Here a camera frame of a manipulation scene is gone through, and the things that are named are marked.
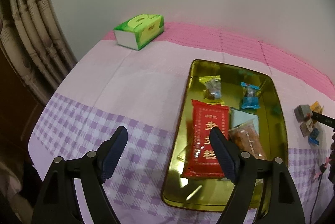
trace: wire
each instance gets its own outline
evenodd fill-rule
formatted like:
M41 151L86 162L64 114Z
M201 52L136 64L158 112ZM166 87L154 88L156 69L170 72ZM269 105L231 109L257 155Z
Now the wire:
M318 199L318 195L319 195L319 191L320 191L320 186L321 186L322 176L323 176L323 173L319 176L319 186L318 186L318 191L316 192L316 198L315 198L314 205L313 205L313 208L312 208L312 211L311 211L311 216L310 216L310 218L309 218L309 224L312 224L312 215L313 215L313 211L314 211L314 208L315 208L315 205L316 205L316 201L317 201L317 199Z

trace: tissue box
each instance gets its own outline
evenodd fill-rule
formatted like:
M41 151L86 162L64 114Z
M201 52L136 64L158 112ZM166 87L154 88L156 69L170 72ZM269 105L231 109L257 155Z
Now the tissue box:
M162 15L141 14L114 28L119 45L140 50L164 31Z

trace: tray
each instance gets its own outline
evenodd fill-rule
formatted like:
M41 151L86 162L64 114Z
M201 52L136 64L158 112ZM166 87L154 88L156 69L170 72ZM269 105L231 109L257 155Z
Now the tray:
M260 86L258 110L244 110L259 117L259 136L269 160L280 157L288 164L287 133L280 101L272 79L246 68L206 60L192 62L183 104L171 153L169 167L162 187L162 200L169 206L210 212L222 212L234 185L225 179L185 179L183 172L187 150L187 136L193 133L191 99L206 103L221 100L204 98L200 76L220 75L222 99L225 105L239 109L243 97L241 82ZM257 208L262 192L262 181L256 183L250 208Z

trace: red package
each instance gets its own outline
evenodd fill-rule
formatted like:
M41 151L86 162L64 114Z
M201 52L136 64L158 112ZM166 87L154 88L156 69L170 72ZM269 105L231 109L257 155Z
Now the red package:
M209 132L218 127L228 139L229 107L210 105L197 100L192 100L192 104L193 146L181 177L223 178L224 174L209 143Z

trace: table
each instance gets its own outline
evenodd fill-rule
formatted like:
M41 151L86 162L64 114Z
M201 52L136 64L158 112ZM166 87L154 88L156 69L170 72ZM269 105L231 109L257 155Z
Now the table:
M29 153L43 179L53 158L66 160L96 150L123 125L129 141L111 179L103 185L121 223L215 223L219 213L172 208L160 198L190 65L195 59L245 67L269 75L276 86L287 127L289 171L306 220L318 181L315 172L330 154L332 129L323 126L320 145L303 138L293 109L316 100L335 117L335 88L312 66L273 45L183 23L141 51L119 46L113 32L98 42L69 73L44 109L29 141ZM332 198L323 178L313 219ZM80 181L75 181L85 223L92 223ZM245 223L251 223L250 210Z

